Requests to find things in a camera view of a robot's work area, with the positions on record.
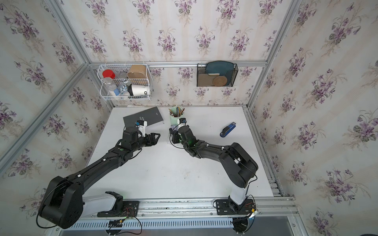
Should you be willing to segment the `green pen cup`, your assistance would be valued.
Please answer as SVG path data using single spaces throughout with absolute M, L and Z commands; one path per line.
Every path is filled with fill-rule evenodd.
M 181 106 L 175 106 L 168 109 L 170 114 L 170 123 L 171 125 L 178 125 L 180 123 L 180 119 L 184 117 L 185 109 Z

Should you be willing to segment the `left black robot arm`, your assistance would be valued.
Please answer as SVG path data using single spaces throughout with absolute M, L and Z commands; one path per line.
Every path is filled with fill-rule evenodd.
M 122 196 L 114 192 L 86 198 L 83 195 L 105 175 L 136 157 L 135 151 L 156 145 L 159 138 L 159 133 L 147 134 L 144 137 L 138 137 L 136 133 L 124 134 L 115 147 L 96 162 L 65 178 L 53 178 L 49 182 L 37 216 L 54 226 L 67 229 L 83 216 L 120 209 Z

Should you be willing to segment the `black mesh wall organizer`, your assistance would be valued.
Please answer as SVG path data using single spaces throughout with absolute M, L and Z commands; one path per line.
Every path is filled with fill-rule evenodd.
M 219 74 L 218 73 L 206 74 L 205 73 L 206 66 L 207 66 L 207 63 L 200 63 L 197 65 L 197 73 L 196 73 L 196 86 L 197 87 L 215 87 L 213 86 L 212 81 L 216 76 L 219 76 Z M 229 86 L 223 86 L 223 87 L 233 87 L 238 71 L 239 71 L 238 65 L 234 64 L 234 71 L 233 71 L 231 82 Z

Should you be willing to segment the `round woven coaster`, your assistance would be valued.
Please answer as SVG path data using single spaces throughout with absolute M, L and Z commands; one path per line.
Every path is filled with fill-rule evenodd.
M 226 86 L 228 82 L 228 79 L 225 76 L 216 76 L 212 83 L 215 87 L 223 87 Z

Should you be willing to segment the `blue black stapler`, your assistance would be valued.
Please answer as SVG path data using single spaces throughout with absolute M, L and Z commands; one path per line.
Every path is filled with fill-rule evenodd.
M 235 127 L 236 127 L 235 122 L 230 123 L 228 126 L 222 129 L 222 131 L 220 132 L 220 136 L 222 138 L 226 137 Z

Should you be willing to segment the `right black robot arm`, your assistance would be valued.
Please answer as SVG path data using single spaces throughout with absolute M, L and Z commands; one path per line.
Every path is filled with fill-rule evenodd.
M 219 162 L 233 183 L 229 200 L 235 206 L 242 206 L 248 198 L 249 185 L 257 180 L 258 164 L 239 143 L 228 146 L 213 145 L 199 140 L 192 133 L 179 133 L 170 130 L 170 143 L 198 159 L 210 159 Z

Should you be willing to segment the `dark grey notebook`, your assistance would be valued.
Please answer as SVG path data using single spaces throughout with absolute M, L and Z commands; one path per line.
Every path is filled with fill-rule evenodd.
M 147 126 L 158 126 L 164 124 L 163 117 L 158 107 L 149 108 L 147 110 L 123 117 L 125 127 L 135 126 L 135 123 L 138 120 L 146 121 Z

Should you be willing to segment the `clear plastic bottle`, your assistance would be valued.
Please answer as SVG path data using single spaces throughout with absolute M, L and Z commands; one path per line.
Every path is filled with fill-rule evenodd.
M 106 87 L 106 89 L 108 90 L 109 96 L 119 96 L 120 95 L 119 88 L 117 87 L 117 85 L 115 84 L 115 82 L 113 81 L 112 78 L 105 77 L 103 79 L 103 84 Z

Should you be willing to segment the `teal plate in organizer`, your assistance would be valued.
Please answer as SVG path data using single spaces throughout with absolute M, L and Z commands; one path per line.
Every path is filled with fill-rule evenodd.
M 234 71 L 234 64 L 231 62 L 226 61 L 214 61 L 207 63 L 205 68 L 206 74 L 216 74 L 218 73 L 220 76 L 225 76 L 227 79 L 226 86 L 229 86 L 232 75 Z

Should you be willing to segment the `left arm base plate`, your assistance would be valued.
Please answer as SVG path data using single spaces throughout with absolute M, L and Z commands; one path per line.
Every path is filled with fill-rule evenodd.
M 123 200 L 122 206 L 115 206 L 110 211 L 102 211 L 97 213 L 97 217 L 134 217 L 138 214 L 139 201 L 125 201 Z

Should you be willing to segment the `red lidded jar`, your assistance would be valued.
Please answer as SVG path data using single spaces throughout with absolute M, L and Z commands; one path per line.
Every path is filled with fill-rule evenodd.
M 111 78 L 111 79 L 115 79 L 116 77 L 115 73 L 111 69 L 104 70 L 102 72 L 102 76 L 103 78 Z

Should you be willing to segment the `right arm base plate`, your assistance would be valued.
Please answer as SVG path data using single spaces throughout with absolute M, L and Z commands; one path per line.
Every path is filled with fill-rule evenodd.
M 248 215 L 256 210 L 253 199 L 245 199 L 241 205 L 237 205 L 231 199 L 217 199 L 213 202 L 217 215 Z

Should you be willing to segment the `white cylindrical cup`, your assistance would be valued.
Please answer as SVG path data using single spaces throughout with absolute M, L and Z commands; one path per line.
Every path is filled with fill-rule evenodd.
M 129 85 L 128 91 L 131 96 L 150 96 L 151 94 L 151 89 L 149 86 L 142 86 L 137 84 Z

